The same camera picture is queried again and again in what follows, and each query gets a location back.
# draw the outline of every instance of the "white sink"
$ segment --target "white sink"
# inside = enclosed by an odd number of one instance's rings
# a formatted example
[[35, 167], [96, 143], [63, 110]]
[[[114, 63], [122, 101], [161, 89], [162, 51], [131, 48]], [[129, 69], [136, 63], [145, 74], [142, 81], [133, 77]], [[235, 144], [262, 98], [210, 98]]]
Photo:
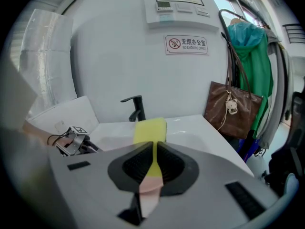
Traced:
[[[253, 175], [245, 162], [230, 144], [208, 123], [202, 115], [168, 118], [166, 141], [228, 159], [248, 174]], [[133, 142], [135, 122], [104, 123], [90, 134], [90, 139], [104, 151]]]

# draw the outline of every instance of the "control panel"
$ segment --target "control panel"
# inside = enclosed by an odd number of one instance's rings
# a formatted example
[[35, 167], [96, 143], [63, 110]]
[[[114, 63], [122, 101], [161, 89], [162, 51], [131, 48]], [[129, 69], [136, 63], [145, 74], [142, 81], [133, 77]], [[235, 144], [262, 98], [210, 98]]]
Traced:
[[173, 12], [173, 7], [169, 1], [156, 2], [157, 12]]

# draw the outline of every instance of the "brown leather handbag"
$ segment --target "brown leather handbag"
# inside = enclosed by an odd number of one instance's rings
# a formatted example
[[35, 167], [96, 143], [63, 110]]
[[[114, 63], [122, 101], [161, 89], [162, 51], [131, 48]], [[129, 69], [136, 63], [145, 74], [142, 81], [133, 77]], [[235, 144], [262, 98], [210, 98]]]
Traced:
[[[211, 82], [204, 117], [219, 132], [246, 139], [263, 99], [250, 92], [243, 65], [230, 42], [228, 42], [228, 49], [226, 84]], [[248, 91], [231, 86], [232, 58], [237, 61], [236, 65], [246, 81]]]

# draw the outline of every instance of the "no smoking sign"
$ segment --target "no smoking sign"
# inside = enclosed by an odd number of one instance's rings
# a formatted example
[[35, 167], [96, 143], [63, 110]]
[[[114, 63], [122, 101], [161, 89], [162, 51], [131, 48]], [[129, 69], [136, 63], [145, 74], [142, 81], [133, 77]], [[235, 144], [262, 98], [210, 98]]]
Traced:
[[168, 41], [168, 45], [173, 49], [178, 49], [181, 46], [181, 42], [176, 38], [172, 38]]
[[164, 36], [165, 53], [191, 53], [209, 55], [208, 43], [202, 36], [167, 35]]

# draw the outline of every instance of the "bag charm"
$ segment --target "bag charm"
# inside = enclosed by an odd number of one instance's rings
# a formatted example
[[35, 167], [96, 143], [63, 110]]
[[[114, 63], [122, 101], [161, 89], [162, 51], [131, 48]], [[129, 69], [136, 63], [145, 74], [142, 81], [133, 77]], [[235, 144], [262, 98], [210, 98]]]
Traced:
[[225, 101], [225, 115], [224, 118], [222, 120], [222, 125], [217, 129], [219, 130], [221, 127], [223, 127], [225, 120], [227, 118], [227, 113], [229, 112], [229, 114], [234, 115], [237, 113], [237, 99], [236, 98], [232, 98], [231, 97], [231, 92], [228, 92], [228, 96], [227, 99]]

